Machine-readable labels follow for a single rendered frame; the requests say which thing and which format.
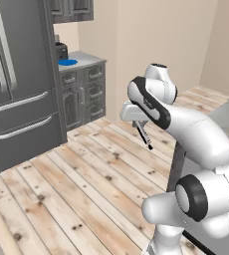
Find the dark grey base cupboards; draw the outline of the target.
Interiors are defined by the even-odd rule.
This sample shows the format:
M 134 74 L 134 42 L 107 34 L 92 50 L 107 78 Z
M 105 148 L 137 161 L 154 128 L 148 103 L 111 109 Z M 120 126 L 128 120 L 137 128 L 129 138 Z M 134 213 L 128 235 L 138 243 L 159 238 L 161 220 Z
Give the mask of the dark grey base cupboards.
M 71 52 L 72 66 L 60 66 L 67 130 L 106 115 L 106 60 L 81 51 Z

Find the black coffee machine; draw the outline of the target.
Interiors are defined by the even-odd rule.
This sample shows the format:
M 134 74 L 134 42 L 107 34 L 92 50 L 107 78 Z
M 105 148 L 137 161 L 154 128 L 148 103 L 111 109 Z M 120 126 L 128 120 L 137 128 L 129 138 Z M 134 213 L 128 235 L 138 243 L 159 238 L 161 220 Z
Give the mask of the black coffee machine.
M 68 59 L 68 47 L 64 43 L 56 43 L 56 55 L 58 60 L 67 60 Z

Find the dark grey upper cupboards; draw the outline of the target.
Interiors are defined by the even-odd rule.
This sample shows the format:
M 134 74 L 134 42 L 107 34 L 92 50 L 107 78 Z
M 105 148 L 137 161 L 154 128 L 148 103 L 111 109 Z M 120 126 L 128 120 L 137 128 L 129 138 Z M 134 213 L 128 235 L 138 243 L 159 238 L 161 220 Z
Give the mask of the dark grey upper cupboards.
M 50 0 L 55 24 L 92 21 L 94 0 Z

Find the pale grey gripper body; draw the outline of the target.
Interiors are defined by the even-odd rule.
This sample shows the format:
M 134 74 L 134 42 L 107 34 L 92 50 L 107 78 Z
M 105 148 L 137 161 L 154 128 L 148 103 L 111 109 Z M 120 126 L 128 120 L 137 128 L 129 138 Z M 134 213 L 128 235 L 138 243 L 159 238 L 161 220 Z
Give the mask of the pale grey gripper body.
M 122 104 L 119 116 L 124 122 L 149 121 L 149 117 L 145 112 L 131 101 Z

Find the grey steel fridge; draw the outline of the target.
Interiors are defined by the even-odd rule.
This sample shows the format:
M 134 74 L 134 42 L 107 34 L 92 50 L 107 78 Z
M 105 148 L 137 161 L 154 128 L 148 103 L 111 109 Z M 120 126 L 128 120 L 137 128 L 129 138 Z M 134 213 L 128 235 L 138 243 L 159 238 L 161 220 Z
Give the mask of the grey steel fridge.
M 67 141 L 49 0 L 0 0 L 0 172 Z

